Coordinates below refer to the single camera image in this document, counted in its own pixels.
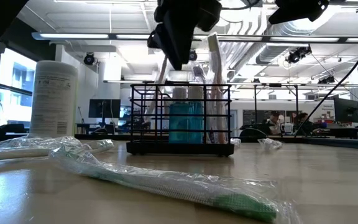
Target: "workbench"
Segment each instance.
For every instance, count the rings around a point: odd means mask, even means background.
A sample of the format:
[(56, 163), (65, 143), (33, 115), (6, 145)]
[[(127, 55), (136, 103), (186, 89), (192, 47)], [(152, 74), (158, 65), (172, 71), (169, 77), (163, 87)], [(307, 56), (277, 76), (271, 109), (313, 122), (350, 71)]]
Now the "workbench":
[[(150, 169), (276, 180), (305, 224), (358, 223), (358, 149), (286, 144), (273, 152), (243, 143), (234, 155), (132, 156), (125, 142), (104, 162)], [(82, 177), (45, 158), (0, 161), (0, 223), (259, 223), (182, 200)]]

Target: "ceiling duct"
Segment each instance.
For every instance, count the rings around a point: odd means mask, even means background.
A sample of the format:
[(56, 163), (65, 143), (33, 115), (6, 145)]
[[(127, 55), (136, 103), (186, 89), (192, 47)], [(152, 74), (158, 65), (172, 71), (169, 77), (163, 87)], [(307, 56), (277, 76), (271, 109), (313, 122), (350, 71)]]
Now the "ceiling duct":
[[(332, 10), (327, 9), (327, 11), (314, 22), (310, 22), (307, 19), (300, 19), (297, 21), (272, 25), (265, 30), (264, 35), (310, 35), (336, 13), (337, 8), (331, 7), (331, 9)], [(264, 65), (272, 63), (279, 55), (288, 50), (288, 48), (289, 46), (271, 46), (265, 43), (256, 43), (247, 51), (244, 58), (234, 66), (234, 69), (239, 71), (243, 77), (253, 77), (265, 68)], [(248, 66), (247, 64), (259, 64), (261, 66), (256, 69), (254, 65)]]

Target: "black wire rack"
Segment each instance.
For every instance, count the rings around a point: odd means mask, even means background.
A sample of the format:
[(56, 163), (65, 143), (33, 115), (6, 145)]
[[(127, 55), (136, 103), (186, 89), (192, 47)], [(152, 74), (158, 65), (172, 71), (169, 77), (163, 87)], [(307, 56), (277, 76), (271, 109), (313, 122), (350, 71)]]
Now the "black wire rack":
[[(165, 87), (190, 87), (200, 86), (203, 88), (203, 99), (173, 99), (168, 94), (162, 93)], [(190, 84), (190, 83), (168, 83), (168, 84), (132, 84), (131, 99), (131, 141), (127, 143), (127, 152), (131, 154), (199, 154), (199, 155), (219, 155), (230, 156), (234, 153), (234, 145), (230, 143), (231, 127), (230, 127), (230, 87), (226, 84)], [(222, 93), (227, 96), (221, 100), (210, 99), (207, 96), (212, 89), (219, 88)], [(146, 113), (150, 104), (154, 102), (155, 109), (153, 113)], [(203, 102), (203, 114), (173, 114), (166, 113), (165, 102)], [(207, 112), (207, 102), (223, 102), (225, 105), (224, 114), (213, 114)], [(134, 113), (135, 108), (139, 108), (140, 112)], [(203, 128), (197, 130), (190, 129), (163, 129), (163, 120), (169, 120), (172, 116), (186, 117), (203, 117)], [(208, 129), (207, 118), (216, 117), (224, 118), (227, 125), (225, 129), (216, 130)], [(145, 125), (145, 120), (154, 120), (152, 126)], [(187, 143), (169, 143), (168, 135), (171, 132), (187, 132), (187, 133), (203, 133), (202, 144)], [(213, 133), (224, 133), (226, 138), (225, 144), (209, 143), (208, 136)], [(138, 135), (139, 140), (134, 140), (134, 136)]]

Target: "plastic wrapper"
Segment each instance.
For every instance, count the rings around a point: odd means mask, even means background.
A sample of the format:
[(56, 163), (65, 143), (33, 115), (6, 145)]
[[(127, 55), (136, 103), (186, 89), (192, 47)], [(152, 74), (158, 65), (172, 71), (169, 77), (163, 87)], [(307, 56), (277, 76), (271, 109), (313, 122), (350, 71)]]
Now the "plastic wrapper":
[(266, 223), (300, 223), (293, 205), (282, 200), (276, 182), (105, 163), (77, 146), (63, 145), (49, 158), (76, 174), (209, 205)]
[(271, 151), (271, 150), (277, 150), (280, 149), (281, 147), (283, 147), (283, 143), (279, 142), (279, 141), (274, 141), (273, 139), (258, 139), (258, 142), (260, 144), (260, 146), (262, 147), (262, 149), (266, 150), (266, 151)]
[(232, 139), (230, 139), (230, 144), (233, 144), (234, 148), (238, 149), (238, 148), (240, 148), (241, 140), (232, 138)]
[(91, 141), (86, 144), (82, 144), (79, 140), (71, 136), (59, 138), (39, 138), (28, 135), (1, 141), (0, 160), (48, 156), (51, 150), (59, 149), (61, 146), (81, 147), (84, 150), (96, 153), (112, 149), (114, 144), (110, 139)]
[[(208, 46), (209, 71), (206, 76), (206, 81), (209, 84), (225, 84), (227, 78), (227, 72), (223, 71), (225, 55), (219, 47), (218, 36), (216, 33), (208, 36)], [(213, 100), (224, 99), (223, 88), (221, 86), (213, 86), (209, 98)], [(208, 114), (226, 114), (225, 103), (222, 101), (208, 102), (207, 112)], [(210, 117), (207, 122), (207, 128), (209, 130), (226, 130), (227, 119), (224, 117)], [(227, 134), (225, 133), (213, 133), (210, 134), (209, 138), (211, 143), (215, 144), (226, 144), (228, 141)]]
[(200, 63), (191, 62), (191, 67), (195, 81), (198, 83), (206, 84), (206, 75)]

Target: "wooden table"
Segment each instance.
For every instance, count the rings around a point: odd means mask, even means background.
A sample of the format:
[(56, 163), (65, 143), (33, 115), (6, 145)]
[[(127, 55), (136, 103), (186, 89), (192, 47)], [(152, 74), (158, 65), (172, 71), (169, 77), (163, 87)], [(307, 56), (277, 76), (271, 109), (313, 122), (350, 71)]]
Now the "wooden table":
[[(241, 144), (229, 158), (132, 156), (124, 142), (105, 162), (245, 179), (277, 180), (304, 223), (358, 224), (358, 150), (284, 144), (267, 153)], [(0, 162), (0, 223), (258, 223), (190, 202), (67, 173), (47, 159)]]

